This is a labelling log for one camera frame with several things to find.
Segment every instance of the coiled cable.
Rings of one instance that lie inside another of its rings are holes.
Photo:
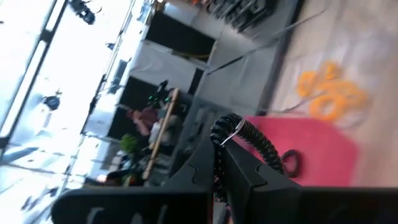
[[[277,172],[283,174],[284,167],[274,145],[254,125],[243,120],[241,116],[234,113],[221,116],[211,127],[210,139],[215,148],[215,183],[214,193],[219,202],[228,205],[225,190],[225,168],[223,153],[225,152],[224,142],[233,135],[245,140],[261,155],[264,162]]]

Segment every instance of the gym floor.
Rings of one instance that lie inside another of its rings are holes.
[[[360,148],[353,184],[397,187],[398,1],[306,0],[299,20],[322,11],[328,1],[324,13],[296,28],[271,107],[283,110],[300,101],[295,87],[303,71],[326,60],[338,63],[371,99],[360,114],[340,121]]]

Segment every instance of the red exercise mat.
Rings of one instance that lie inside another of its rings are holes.
[[[246,117],[273,143],[279,155],[290,149],[301,152],[302,173],[293,180],[304,186],[349,186],[353,179],[358,147],[334,126],[311,118]],[[234,138],[243,148],[253,147]]]

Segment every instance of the green plant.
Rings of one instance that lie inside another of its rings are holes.
[[[134,154],[137,151],[137,138],[130,134],[125,134],[122,137],[120,145],[124,152]]]

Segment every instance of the red mat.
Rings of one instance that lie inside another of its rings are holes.
[[[246,117],[273,143],[282,155],[289,149],[302,153],[300,177],[293,179],[304,186],[349,186],[358,157],[357,145],[332,125],[310,118]],[[241,139],[242,147],[259,154]]]

